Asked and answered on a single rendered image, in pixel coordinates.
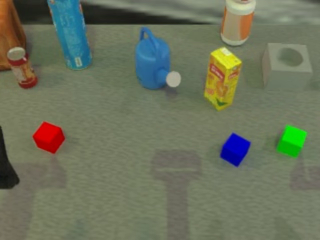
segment blue cube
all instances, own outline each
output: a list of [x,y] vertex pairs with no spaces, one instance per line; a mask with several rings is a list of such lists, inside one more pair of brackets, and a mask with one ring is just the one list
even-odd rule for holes
[[220,157],[238,167],[247,155],[251,142],[232,133],[224,143]]

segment gray cube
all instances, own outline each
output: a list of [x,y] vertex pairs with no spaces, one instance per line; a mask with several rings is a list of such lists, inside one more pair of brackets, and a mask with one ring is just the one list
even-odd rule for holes
[[306,45],[268,43],[262,57],[267,90],[301,91],[313,76]]

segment white bottle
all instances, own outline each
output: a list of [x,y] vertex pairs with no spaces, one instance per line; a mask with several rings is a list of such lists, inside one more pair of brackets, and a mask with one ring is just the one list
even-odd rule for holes
[[256,0],[226,0],[221,39],[230,46],[240,46],[250,35]]

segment blue canister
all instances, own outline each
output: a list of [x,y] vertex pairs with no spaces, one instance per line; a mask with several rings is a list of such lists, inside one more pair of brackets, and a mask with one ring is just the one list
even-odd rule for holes
[[152,90],[165,85],[172,88],[179,86],[181,76],[176,71],[170,71],[170,65],[168,44],[155,37],[149,28],[142,27],[135,47],[135,72],[140,84]]
[[79,0],[47,0],[68,68],[81,70],[92,62],[85,19]]

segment yellow juice box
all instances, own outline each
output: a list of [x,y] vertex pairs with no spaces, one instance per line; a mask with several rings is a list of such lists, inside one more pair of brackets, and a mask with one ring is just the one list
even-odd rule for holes
[[242,61],[225,47],[210,54],[204,97],[220,111],[234,100]]

